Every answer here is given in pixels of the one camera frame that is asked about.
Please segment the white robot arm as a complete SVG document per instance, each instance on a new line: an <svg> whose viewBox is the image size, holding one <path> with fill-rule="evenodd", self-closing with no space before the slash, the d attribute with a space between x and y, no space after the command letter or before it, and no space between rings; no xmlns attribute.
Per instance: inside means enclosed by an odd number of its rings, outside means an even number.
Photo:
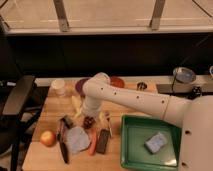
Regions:
<svg viewBox="0 0 213 171"><path fill-rule="evenodd" d="M82 113L97 116L102 101L149 114L182 129L178 171L213 171L213 95L194 100L118 88L97 73L83 84Z"/></svg>

